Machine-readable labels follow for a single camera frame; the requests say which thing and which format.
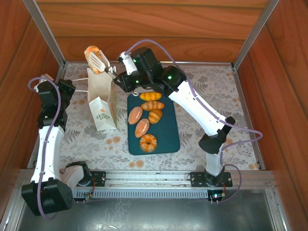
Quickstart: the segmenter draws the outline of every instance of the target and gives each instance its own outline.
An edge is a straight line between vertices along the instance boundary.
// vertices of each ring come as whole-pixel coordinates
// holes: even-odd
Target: printed logo on bag
[[[109,115],[106,115],[105,113],[101,113],[100,115],[96,116],[97,119],[110,119]]]

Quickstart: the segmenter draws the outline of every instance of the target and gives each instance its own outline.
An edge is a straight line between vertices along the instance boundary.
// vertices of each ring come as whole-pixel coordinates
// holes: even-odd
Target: donut
[[[148,119],[142,119],[138,122],[135,130],[135,136],[140,138],[143,136],[149,129],[150,122]]]
[[[140,148],[146,152],[153,152],[157,147],[157,139],[154,135],[145,134],[140,139]]]
[[[142,116],[142,108],[134,107],[129,113],[128,123],[131,125],[137,123],[141,116]]]

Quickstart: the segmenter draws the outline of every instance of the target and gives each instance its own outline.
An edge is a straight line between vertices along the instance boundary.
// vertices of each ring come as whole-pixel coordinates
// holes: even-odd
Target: pastry
[[[154,135],[145,134],[140,139],[140,148],[147,153],[153,152],[157,147],[157,139]]]
[[[103,58],[100,54],[100,49],[98,49],[97,46],[89,46],[88,48],[86,48],[86,50],[84,51],[86,60],[89,64],[89,57],[90,57],[90,52],[93,52],[101,61],[103,61]],[[101,71],[97,70],[95,67],[93,67],[92,65],[89,64],[89,67],[91,68],[91,70],[93,71],[93,73],[95,74],[100,74],[102,73]]]
[[[145,101],[150,101],[150,100],[159,100],[162,97],[161,93],[158,92],[145,92],[142,93],[140,96],[140,99],[145,100]]]
[[[143,136],[148,131],[149,126],[150,126],[150,122],[148,119],[140,120],[136,126],[135,136],[137,138],[140,138],[141,136]]]
[[[128,123],[129,124],[135,124],[140,120],[140,117],[142,116],[142,108],[141,107],[134,107],[128,116]]]
[[[151,124],[156,124],[162,116],[163,113],[160,109],[151,110],[149,113],[149,121]]]
[[[159,102],[159,101],[148,101],[145,102],[141,105],[141,108],[145,111],[151,111],[154,109],[163,109],[164,108],[164,104]]]

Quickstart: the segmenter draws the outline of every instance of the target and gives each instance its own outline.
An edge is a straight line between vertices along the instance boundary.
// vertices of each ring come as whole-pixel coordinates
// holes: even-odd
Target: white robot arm
[[[199,141],[199,146],[206,152],[205,172],[209,176],[207,177],[209,179],[208,185],[217,185],[221,181],[221,174],[224,170],[220,161],[221,149],[231,129],[218,120],[233,125],[235,120],[232,117],[224,117],[215,111],[198,93],[193,93],[186,76],[181,70],[175,66],[163,68],[151,49],[141,47],[132,54],[123,52],[118,60],[129,70],[120,73],[114,79],[114,82],[125,92],[131,92],[137,87],[153,89],[178,103],[201,125],[205,135]]]
[[[31,182],[39,182],[40,167],[42,165],[42,149],[43,143],[50,126],[44,126],[39,130],[39,149],[38,160],[34,170],[34,174],[31,178]],[[60,180],[64,184],[67,184],[73,191],[77,183],[84,177],[82,166],[70,166],[65,169],[64,174],[60,174],[59,169],[59,149],[64,137],[64,130],[60,126],[53,126],[46,145],[46,158],[45,169],[43,175],[43,182],[47,182],[49,178]]]

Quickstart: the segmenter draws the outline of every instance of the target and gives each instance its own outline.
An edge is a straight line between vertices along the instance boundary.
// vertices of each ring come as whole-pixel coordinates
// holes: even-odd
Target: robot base
[[[214,177],[207,172],[191,172],[192,187],[232,187],[231,173],[221,172],[217,177]]]

